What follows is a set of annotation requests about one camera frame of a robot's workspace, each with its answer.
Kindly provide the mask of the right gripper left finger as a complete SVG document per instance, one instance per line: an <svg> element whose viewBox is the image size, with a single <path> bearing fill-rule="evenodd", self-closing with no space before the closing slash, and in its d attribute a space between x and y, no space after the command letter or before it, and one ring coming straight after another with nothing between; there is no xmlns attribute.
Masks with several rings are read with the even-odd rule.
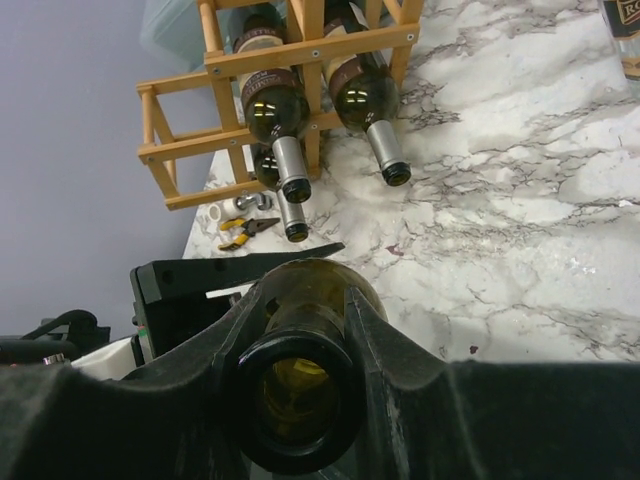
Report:
<svg viewBox="0 0 640 480"><path fill-rule="evenodd" d="M214 325L119 381L67 364L1 370L4 479L246 479L222 432L222 371L259 303L250 288Z"/></svg>

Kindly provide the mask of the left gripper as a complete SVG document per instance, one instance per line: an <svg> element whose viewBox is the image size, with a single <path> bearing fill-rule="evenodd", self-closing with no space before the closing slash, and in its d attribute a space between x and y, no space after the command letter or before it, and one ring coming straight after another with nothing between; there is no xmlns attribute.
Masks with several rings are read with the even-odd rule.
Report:
<svg viewBox="0 0 640 480"><path fill-rule="evenodd" d="M240 299L237 288L287 262L326 258L342 242L291 252L160 260L134 268L133 323L143 357L153 360L219 320Z"/></svg>

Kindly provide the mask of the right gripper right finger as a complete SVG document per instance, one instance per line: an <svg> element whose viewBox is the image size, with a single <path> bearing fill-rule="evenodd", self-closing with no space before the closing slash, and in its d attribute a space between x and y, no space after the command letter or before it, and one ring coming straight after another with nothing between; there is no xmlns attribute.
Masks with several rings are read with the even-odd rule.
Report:
<svg viewBox="0 0 640 480"><path fill-rule="evenodd" d="M364 378L362 479L635 479L635 363L446 363L345 297Z"/></svg>

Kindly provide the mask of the green wine bottle black neck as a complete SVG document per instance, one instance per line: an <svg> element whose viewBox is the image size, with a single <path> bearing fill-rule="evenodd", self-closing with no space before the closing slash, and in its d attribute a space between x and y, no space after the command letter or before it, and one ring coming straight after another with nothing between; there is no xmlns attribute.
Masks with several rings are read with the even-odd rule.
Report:
<svg viewBox="0 0 640 480"><path fill-rule="evenodd" d="M310 107L295 68L271 68L238 77L247 128L257 140L251 146L257 179L285 200L301 204L311 185L301 138Z"/></svg>

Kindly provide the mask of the green wine bottle silver neck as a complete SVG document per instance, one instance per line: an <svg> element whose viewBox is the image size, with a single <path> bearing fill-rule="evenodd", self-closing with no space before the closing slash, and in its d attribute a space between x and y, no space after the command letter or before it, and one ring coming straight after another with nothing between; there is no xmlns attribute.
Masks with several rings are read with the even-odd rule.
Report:
<svg viewBox="0 0 640 480"><path fill-rule="evenodd" d="M411 178L392 121L399 106L399 89L379 50L337 56L323 63L329 95L343 125L366 134L387 185Z"/></svg>

